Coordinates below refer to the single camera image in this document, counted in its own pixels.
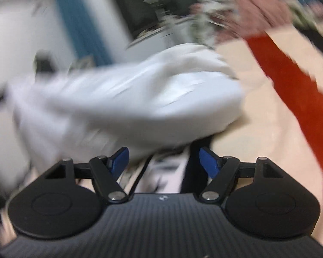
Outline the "light blue t-shirt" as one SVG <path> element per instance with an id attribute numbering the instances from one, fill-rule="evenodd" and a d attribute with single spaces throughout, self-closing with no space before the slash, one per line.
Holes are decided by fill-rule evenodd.
<path id="1" fill-rule="evenodd" d="M 187 146 L 239 119 L 244 91 L 221 55 L 188 43 L 140 63 L 12 80 L 6 100 L 39 173 L 127 147 L 132 164 L 152 157 L 139 192 L 179 193 Z"/>

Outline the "striped cream red black blanket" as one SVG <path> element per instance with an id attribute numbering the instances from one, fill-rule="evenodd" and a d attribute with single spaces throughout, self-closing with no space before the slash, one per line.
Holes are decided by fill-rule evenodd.
<path id="1" fill-rule="evenodd" d="M 242 114 L 198 144 L 279 165 L 317 197 L 321 213 L 312 235 L 323 245 L 323 53 L 292 26 L 226 41 L 216 53 L 244 90 Z"/>

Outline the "left blue curtain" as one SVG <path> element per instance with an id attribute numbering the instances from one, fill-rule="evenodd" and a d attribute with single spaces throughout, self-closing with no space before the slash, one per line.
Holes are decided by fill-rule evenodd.
<path id="1" fill-rule="evenodd" d="M 56 0 L 63 23 L 79 58 L 91 56 L 95 66 L 113 64 L 83 0 Z"/>

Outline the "pink fuzzy blanket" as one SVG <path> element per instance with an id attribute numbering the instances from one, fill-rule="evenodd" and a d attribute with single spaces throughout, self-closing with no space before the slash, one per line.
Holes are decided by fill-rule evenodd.
<path id="1" fill-rule="evenodd" d="M 292 23 L 282 0 L 198 0 L 190 6 L 191 35 L 210 45 L 246 38 Z"/>

